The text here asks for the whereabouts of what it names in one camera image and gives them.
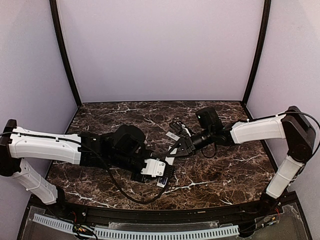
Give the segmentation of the white battery cover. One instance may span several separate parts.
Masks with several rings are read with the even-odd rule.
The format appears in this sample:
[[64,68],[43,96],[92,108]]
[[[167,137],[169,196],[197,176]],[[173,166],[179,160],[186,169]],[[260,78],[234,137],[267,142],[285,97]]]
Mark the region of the white battery cover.
[[170,132],[170,131],[168,131],[165,135],[166,135],[167,137],[175,140],[175,141],[178,141],[178,140],[180,139],[179,136],[177,136],[176,134],[174,134],[174,133],[172,133],[172,132]]

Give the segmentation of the white remote control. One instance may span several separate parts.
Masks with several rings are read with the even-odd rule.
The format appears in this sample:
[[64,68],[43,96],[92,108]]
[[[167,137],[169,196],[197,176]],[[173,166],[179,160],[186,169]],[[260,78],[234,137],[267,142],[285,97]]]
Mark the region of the white remote control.
[[[175,160],[174,157],[166,157],[165,158],[165,161],[169,166],[173,166],[174,160]],[[165,185],[167,184],[167,182],[168,182],[168,177],[167,176],[159,177],[158,180],[157,180],[156,186],[160,187],[160,188],[164,188]]]

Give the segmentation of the black frame post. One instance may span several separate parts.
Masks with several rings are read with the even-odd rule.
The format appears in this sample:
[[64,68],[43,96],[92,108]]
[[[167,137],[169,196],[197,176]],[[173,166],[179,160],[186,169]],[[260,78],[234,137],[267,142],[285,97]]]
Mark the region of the black frame post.
[[58,2],[56,0],[49,0],[49,5],[50,5],[51,18],[54,26],[55,36],[56,36],[56,40],[57,40],[57,44],[60,52],[60,57],[63,63],[64,71],[67,77],[67,81],[68,81],[73,99],[75,101],[75,104],[77,108],[80,108],[82,106],[82,101],[76,86],[75,78],[72,73],[72,68],[69,61],[69,56],[67,53],[64,37],[63,37],[63,31],[62,31],[59,10],[58,10]]
[[268,29],[268,23],[269,23],[269,17],[270,17],[270,11],[271,11],[271,0],[265,0],[263,4],[263,11],[262,11],[262,17],[261,17],[261,24],[259,28],[259,34],[258,34],[258,39],[257,39],[257,44],[256,44],[256,49],[252,61],[252,66],[250,70],[250,74],[248,77],[247,85],[244,91],[244,95],[242,98],[242,103],[246,106],[248,104],[255,78],[257,75],[260,59],[262,56],[262,51],[265,43],[265,38],[267,34],[267,29]]

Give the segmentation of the left black frame post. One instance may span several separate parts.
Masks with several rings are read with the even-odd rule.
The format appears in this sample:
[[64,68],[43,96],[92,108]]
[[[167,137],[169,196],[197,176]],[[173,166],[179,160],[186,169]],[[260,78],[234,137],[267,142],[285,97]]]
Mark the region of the left black frame post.
[[76,86],[75,78],[72,73],[72,68],[69,61],[69,56],[67,53],[64,37],[63,37],[63,31],[62,31],[59,10],[58,10],[58,2],[56,0],[49,0],[49,5],[50,5],[51,18],[54,26],[55,36],[56,36],[56,40],[57,40],[57,44],[60,52],[60,57],[63,63],[64,71],[67,77],[67,81],[68,81],[73,99],[75,101],[75,104],[77,108],[80,108],[82,106],[82,101]]

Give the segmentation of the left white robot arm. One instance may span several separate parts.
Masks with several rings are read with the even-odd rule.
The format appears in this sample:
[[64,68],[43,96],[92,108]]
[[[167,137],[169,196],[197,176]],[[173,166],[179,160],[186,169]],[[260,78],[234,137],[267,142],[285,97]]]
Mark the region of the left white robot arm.
[[110,171],[117,167],[131,172],[131,178],[169,180],[171,163],[153,156],[146,148],[146,136],[133,125],[121,125],[115,132],[94,134],[50,134],[19,127],[15,119],[6,123],[0,134],[0,174],[16,179],[46,205],[63,204],[64,191],[45,180],[27,158],[60,161],[82,167]]

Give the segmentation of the black front rail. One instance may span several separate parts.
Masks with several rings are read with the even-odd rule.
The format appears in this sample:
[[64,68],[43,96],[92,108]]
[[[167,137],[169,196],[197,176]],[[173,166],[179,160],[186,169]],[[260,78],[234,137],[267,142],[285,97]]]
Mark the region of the black front rail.
[[76,213],[78,223],[102,224],[187,224],[219,221],[220,223],[246,224],[261,217],[245,207],[253,207],[255,202],[231,206],[187,209],[187,210],[130,210],[95,207],[67,202],[65,204]]

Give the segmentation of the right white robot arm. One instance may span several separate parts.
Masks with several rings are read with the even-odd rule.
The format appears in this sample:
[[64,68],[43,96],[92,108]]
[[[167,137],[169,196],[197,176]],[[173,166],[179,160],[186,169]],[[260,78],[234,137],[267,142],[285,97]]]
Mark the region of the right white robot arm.
[[288,152],[260,196],[261,209],[272,209],[278,204],[288,185],[320,148],[315,143],[316,130],[308,120],[311,116],[296,106],[275,115],[227,124],[222,123],[213,107],[200,109],[195,115],[203,129],[200,133],[190,133],[181,122],[170,123],[170,127],[181,137],[169,149],[167,157],[187,157],[211,144],[234,146],[269,139],[286,140]]

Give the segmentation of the right black frame post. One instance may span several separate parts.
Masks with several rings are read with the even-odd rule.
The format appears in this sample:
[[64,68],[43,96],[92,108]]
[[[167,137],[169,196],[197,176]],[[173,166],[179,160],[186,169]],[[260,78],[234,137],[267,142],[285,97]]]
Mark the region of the right black frame post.
[[269,23],[269,17],[270,17],[270,11],[271,11],[271,0],[265,0],[263,4],[263,11],[262,11],[262,17],[261,17],[261,24],[259,28],[259,34],[258,34],[258,39],[257,39],[257,44],[256,44],[256,49],[252,61],[252,66],[250,70],[250,74],[248,77],[247,85],[244,91],[244,95],[242,98],[242,103],[246,106],[248,104],[255,78],[257,75],[260,59],[262,56],[262,51],[265,43],[265,38],[267,34],[267,29],[268,29],[268,23]]

